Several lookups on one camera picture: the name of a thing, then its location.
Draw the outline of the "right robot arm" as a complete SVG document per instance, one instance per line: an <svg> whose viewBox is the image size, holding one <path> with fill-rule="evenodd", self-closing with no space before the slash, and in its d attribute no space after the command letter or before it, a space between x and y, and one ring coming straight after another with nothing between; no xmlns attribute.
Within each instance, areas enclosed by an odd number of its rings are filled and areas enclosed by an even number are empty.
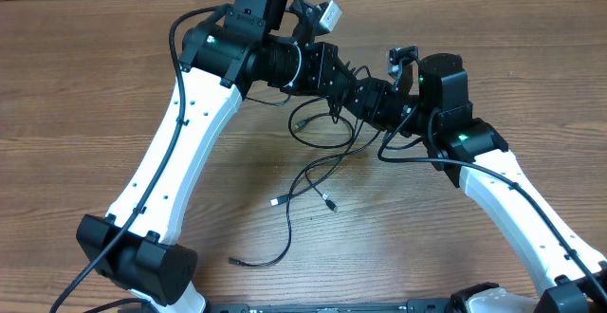
<svg viewBox="0 0 607 313"><path fill-rule="evenodd" d="M605 256L550 207L497 130L473 116L462 58L439 53L417 59L413 49L396 48L389 64L393 80L357 80L346 108L390 138L419 136L428 153L423 162L444 172L485 211L538 295L530 299L483 283L451 294L450 311L605 311Z"/></svg>

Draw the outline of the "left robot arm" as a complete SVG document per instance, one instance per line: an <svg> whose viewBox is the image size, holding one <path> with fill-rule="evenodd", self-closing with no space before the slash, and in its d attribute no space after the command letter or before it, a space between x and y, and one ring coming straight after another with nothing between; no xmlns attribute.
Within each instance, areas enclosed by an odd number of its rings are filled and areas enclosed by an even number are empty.
<svg viewBox="0 0 607 313"><path fill-rule="evenodd" d="M129 185L76 238L89 270L130 292L144 312L202 312L196 253L178 243L193 188L221 132L263 81L291 96L326 97L338 113L354 76L321 41L342 11L334 1L235 0L199 9L169 43L171 103Z"/></svg>

